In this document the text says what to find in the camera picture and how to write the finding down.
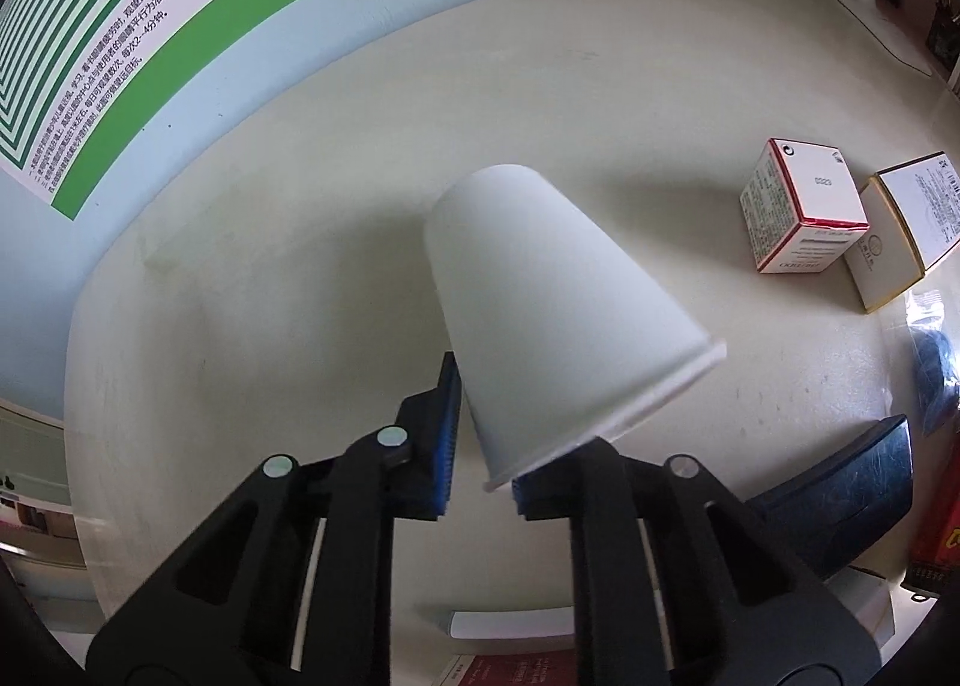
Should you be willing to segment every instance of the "paper cup rim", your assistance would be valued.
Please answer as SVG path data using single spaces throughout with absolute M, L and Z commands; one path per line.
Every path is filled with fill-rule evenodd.
M 726 357 L 726 342 L 709 340 L 709 344 L 696 357 L 683 362 L 637 395 L 630 396 L 613 406 L 607 416 L 597 419 L 596 423 L 588 429 L 567 430 L 544 448 L 529 451 L 521 459 L 512 462 L 505 470 L 491 475 L 491 478 L 484 483 L 484 490 L 496 491 L 511 480 L 519 478 L 520 475 L 526 475 L 554 459 L 559 459 L 560 456 L 565 456 L 594 437 L 615 440 L 625 435 L 640 425 L 649 415 L 683 393 Z

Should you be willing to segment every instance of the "white paper cup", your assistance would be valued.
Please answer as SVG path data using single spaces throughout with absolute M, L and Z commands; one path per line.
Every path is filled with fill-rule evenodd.
M 726 357 L 669 294 L 540 174 L 454 184 L 424 231 L 487 490 L 612 440 Z

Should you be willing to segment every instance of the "silver screw head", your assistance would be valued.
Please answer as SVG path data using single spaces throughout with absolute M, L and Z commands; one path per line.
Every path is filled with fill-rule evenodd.
M 670 459 L 670 472 L 678 478 L 696 478 L 700 464 L 693 456 L 674 456 Z
M 376 441 L 384 448 L 399 448 L 407 441 L 407 430 L 400 426 L 387 426 L 376 433 Z
M 294 468 L 294 461 L 290 456 L 270 456 L 263 462 L 263 474 L 268 478 L 283 478 L 289 475 Z

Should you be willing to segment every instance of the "poster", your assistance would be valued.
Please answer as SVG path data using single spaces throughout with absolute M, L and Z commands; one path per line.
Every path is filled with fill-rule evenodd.
M 6 0 L 0 166 L 73 219 L 203 66 L 294 0 Z

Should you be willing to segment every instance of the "white box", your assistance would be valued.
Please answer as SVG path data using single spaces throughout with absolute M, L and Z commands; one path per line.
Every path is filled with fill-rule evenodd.
M 877 172 L 860 200 L 870 233 L 846 259 L 873 312 L 923 280 L 960 241 L 960 178 L 938 152 Z
M 770 139 L 740 194 L 757 271 L 822 272 L 869 227 L 835 147 Z

